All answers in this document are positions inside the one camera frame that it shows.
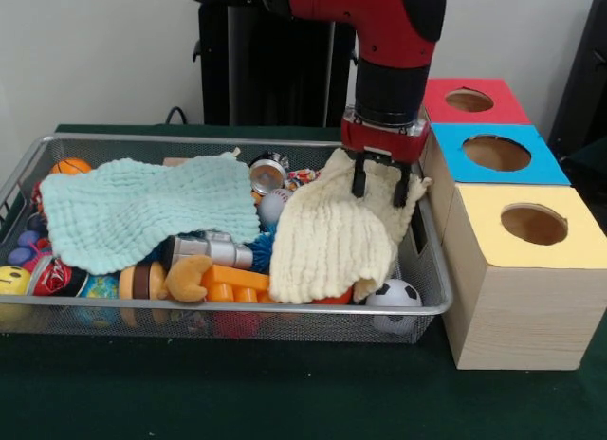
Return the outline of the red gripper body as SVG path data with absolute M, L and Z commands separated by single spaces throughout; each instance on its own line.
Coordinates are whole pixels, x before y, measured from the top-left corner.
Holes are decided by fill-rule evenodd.
M 380 127 L 358 119 L 343 116 L 341 120 L 342 145 L 350 150 L 389 156 L 391 160 L 415 164 L 420 158 L 430 133 L 430 123 L 417 119 L 409 127 Z

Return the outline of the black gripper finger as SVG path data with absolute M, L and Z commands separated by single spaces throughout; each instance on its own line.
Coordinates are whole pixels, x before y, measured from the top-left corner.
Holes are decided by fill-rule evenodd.
M 357 154 L 355 160 L 355 170 L 352 182 L 352 195 L 356 198 L 362 198 L 364 196 L 366 187 L 366 172 L 364 170 L 364 163 L 366 161 L 366 154 Z
M 395 167 L 399 169 L 400 179 L 395 184 L 394 207 L 404 208 L 406 205 L 409 191 L 411 165 L 408 163 L 396 163 Z

